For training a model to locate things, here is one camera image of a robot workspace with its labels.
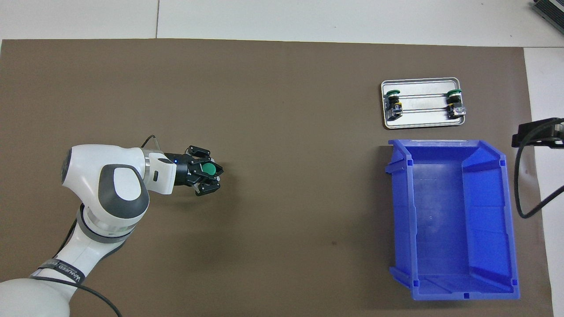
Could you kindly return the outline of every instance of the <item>brown mat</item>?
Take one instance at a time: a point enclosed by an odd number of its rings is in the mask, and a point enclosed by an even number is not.
[[[383,80],[451,76],[466,123],[384,129]],[[156,134],[168,152],[210,149],[226,172],[212,195],[151,193],[133,236],[88,277],[124,316],[552,315],[540,215],[514,212],[521,300],[415,302],[388,272],[387,141],[484,139],[511,171],[511,134],[531,118],[520,48],[5,40],[0,104],[2,280],[33,272],[72,223],[80,201],[59,183],[71,146]],[[524,159],[532,204],[532,151]],[[84,292],[71,309],[111,315]]]

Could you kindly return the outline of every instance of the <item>blue storage bin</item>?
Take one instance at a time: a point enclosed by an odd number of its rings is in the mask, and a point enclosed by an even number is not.
[[[414,300],[519,298],[505,155],[481,140],[390,140],[394,279]]]

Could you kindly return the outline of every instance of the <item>cable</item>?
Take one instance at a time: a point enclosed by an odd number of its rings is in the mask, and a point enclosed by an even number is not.
[[[149,142],[150,139],[155,139],[155,146],[157,147],[157,150],[160,151],[161,147],[158,146],[158,140],[157,140],[157,137],[154,134],[149,135],[149,137],[145,140],[145,142],[143,142],[143,145],[141,147],[145,147],[147,145],[147,142]]]
[[[55,253],[55,255],[53,257],[56,257],[57,254],[59,254],[59,252],[61,252],[61,250],[65,247],[65,244],[67,244],[67,241],[69,240],[69,238],[71,237],[72,233],[74,232],[74,227],[76,226],[76,218],[74,219],[71,228],[69,229],[69,232],[67,232],[67,237],[65,238],[65,240],[63,240],[63,243],[61,244],[61,246],[59,247],[59,250]]]
[[[40,281],[49,281],[49,282],[55,282],[55,283],[60,283],[60,284],[65,284],[68,286],[73,286],[82,290],[85,290],[91,294],[93,294],[94,296],[100,298],[101,300],[103,300],[106,304],[108,304],[109,307],[111,307],[113,309],[113,311],[116,313],[116,315],[118,317],[123,317],[119,311],[119,309],[117,309],[116,305],[114,305],[109,299],[107,299],[105,296],[103,296],[102,294],[98,293],[97,291],[86,287],[84,285],[80,285],[80,284],[75,284],[73,282],[69,282],[69,281],[65,281],[65,280],[59,280],[59,279],[53,279],[53,278],[44,278],[43,276],[30,276],[30,279],[34,279],[34,280],[40,280]]]
[[[561,124],[563,122],[564,122],[564,118],[557,118],[557,119],[554,119],[554,120],[551,120],[551,121],[548,121],[548,122],[545,122],[545,123],[539,125],[538,127],[532,129],[529,133],[527,133],[527,135],[525,135],[525,137],[523,138],[523,141],[521,141],[521,144],[519,145],[519,149],[517,150],[517,156],[515,157],[515,173],[513,175],[513,184],[514,184],[514,189],[515,189],[515,204],[517,205],[517,212],[519,213],[519,216],[523,219],[527,219],[527,218],[532,217],[542,207],[546,206],[546,204],[548,204],[551,200],[556,198],[556,196],[558,196],[562,192],[564,192],[564,185],[563,185],[559,189],[555,190],[553,193],[548,195],[548,197],[543,199],[530,212],[524,214],[523,210],[521,209],[521,199],[519,198],[519,165],[521,163],[521,154],[523,153],[523,149],[525,148],[525,146],[527,146],[529,141],[538,132],[540,132],[542,129],[546,129],[549,126],[552,126],[552,125],[555,125],[555,124]]]

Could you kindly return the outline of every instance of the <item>silver tray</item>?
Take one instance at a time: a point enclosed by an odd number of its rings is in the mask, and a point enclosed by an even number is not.
[[[384,81],[381,85],[384,124],[388,129],[463,124],[465,116],[449,119],[445,109],[446,93],[453,89],[461,89],[460,82],[454,77]],[[390,90],[400,91],[403,115],[396,120],[388,120],[386,116],[386,93]]]

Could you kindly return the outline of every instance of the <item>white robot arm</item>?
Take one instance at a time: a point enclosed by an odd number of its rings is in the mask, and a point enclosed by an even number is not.
[[[0,283],[0,316],[68,317],[77,287],[84,288],[94,266],[117,251],[145,215],[149,190],[168,195],[174,185],[186,185],[197,196],[206,195],[219,189],[222,173],[210,152],[195,146],[185,154],[100,144],[72,147],[61,171],[63,186],[82,200],[72,236],[29,278]]]

